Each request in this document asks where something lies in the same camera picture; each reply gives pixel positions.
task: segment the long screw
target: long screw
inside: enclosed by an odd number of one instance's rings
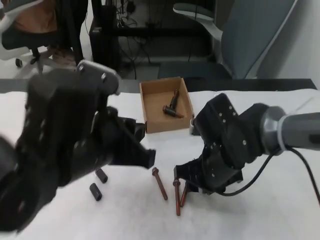
[[[180,192],[179,192],[180,181],[179,181],[179,179],[175,179],[173,181],[173,186],[174,186],[174,190],[175,190],[176,215],[180,216]]]
[[[157,182],[158,185],[159,185],[159,188],[160,188],[160,190],[161,190],[161,193],[162,193],[162,196],[163,196],[164,200],[168,200],[168,195],[167,195],[167,193],[166,193],[165,187],[164,187],[164,185],[162,184],[162,181],[161,181],[158,173],[159,173],[159,169],[156,168],[156,167],[154,167],[154,168],[152,169],[152,175],[155,177],[156,182]]]
[[[185,182],[183,193],[182,193],[182,196],[181,196],[181,201],[180,201],[180,207],[181,208],[183,208],[183,206],[185,205],[186,198],[187,198],[187,193],[188,193],[188,183]]]

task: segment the black table leg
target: black table leg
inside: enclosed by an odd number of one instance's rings
[[[84,55],[82,52],[80,37],[78,37],[76,31],[74,15],[71,8],[71,2],[70,0],[62,0],[61,2],[63,7],[63,14],[65,16],[66,23],[68,26],[71,46],[74,52],[75,63],[76,65],[78,65],[79,62],[84,59]]]

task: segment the chair wheel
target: chair wheel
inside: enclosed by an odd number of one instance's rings
[[[16,65],[18,68],[22,68],[22,65],[23,65],[22,60],[19,59],[19,58],[16,58],[16,59],[15,59],[15,65]]]

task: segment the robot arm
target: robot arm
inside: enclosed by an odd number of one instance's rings
[[[63,187],[106,164],[149,169],[144,124],[107,106],[120,77],[87,61],[30,79],[16,146],[0,138],[0,231],[22,230]]]
[[[204,142],[202,154],[174,169],[191,192],[224,193],[243,180],[245,164],[262,154],[279,155],[287,148],[320,150],[320,113],[286,115],[280,107],[257,103],[238,115],[222,93],[192,123]]]

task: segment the white table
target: white table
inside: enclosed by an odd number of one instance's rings
[[[257,102],[298,108],[310,97],[313,101],[298,113],[320,112],[316,90],[292,92],[226,91],[240,114]],[[216,93],[190,93],[197,114]],[[25,93],[0,94],[0,132],[14,143],[22,130]],[[110,97],[109,104],[122,117],[143,121],[139,94],[122,93]],[[307,171],[292,153],[275,157],[256,183],[234,197],[190,193],[176,216],[172,185],[176,164],[197,158],[203,148],[200,137],[189,136],[188,129],[148,134],[142,144],[157,150],[155,166],[168,194],[164,201],[151,175],[139,167],[105,166],[109,177],[102,184],[91,173],[59,189],[55,199],[17,237],[9,240],[318,240],[320,209]],[[320,154],[301,150],[320,184]],[[266,156],[247,164],[244,181],[227,188],[233,192],[256,174]],[[89,185],[96,182],[103,198],[96,202]]]

